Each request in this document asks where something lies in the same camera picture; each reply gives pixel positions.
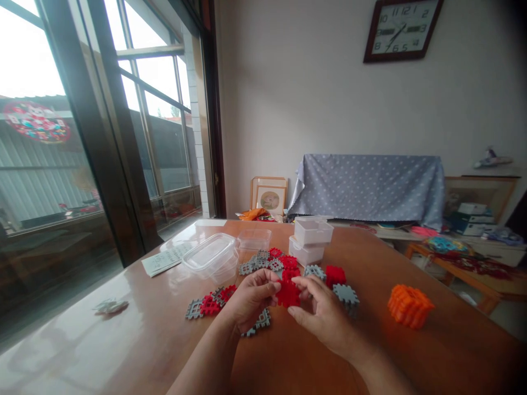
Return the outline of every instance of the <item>orange building block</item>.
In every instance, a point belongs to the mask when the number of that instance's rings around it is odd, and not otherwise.
[[[388,310],[395,321],[412,329],[421,328],[434,308],[424,293],[406,285],[396,285],[388,300]]]

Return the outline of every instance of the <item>white wall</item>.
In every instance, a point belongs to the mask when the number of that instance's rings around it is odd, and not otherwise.
[[[527,187],[527,91],[499,1],[445,0],[423,60],[363,64],[374,3],[216,2],[230,218],[254,176],[289,178],[290,197],[304,153],[440,155],[460,176],[489,144],[524,176],[511,213]]]

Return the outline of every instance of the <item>wall clock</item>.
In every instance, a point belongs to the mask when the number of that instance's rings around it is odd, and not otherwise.
[[[443,0],[379,0],[375,3],[364,63],[425,56]]]

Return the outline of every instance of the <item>framed picture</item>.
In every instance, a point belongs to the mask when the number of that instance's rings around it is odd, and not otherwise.
[[[251,210],[258,208],[257,203],[257,189],[258,187],[281,187],[285,188],[285,196],[287,197],[287,180],[283,177],[254,177],[251,180]]]
[[[256,208],[264,208],[271,214],[284,215],[285,187],[259,185],[256,188]]]
[[[445,177],[445,209],[449,216],[461,203],[479,203],[492,210],[499,222],[516,186],[512,177]]]

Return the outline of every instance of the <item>plastic container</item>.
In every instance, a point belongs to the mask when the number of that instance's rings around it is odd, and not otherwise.
[[[328,224],[327,216],[310,216],[295,218],[295,238],[298,244],[319,244],[331,242],[333,227]]]
[[[321,261],[324,257],[324,248],[328,245],[328,243],[322,243],[301,246],[295,236],[291,236],[289,238],[289,255],[294,256],[298,263],[306,267]]]
[[[267,229],[246,229],[238,235],[241,250],[268,250],[272,232]]]
[[[204,280],[222,284],[236,276],[238,253],[236,239],[225,233],[209,237],[183,256],[183,264]]]

